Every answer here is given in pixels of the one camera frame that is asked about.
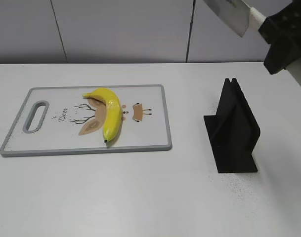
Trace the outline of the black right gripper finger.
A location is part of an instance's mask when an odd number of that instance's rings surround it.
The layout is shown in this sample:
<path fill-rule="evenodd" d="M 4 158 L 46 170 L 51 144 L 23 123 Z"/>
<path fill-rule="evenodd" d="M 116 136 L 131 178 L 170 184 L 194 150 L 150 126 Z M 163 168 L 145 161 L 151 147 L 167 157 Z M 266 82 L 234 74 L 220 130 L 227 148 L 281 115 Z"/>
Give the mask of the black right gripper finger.
<path fill-rule="evenodd" d="M 264 66 L 276 74 L 301 58 L 301 0 L 266 17 L 258 32 L 270 45 Z"/>

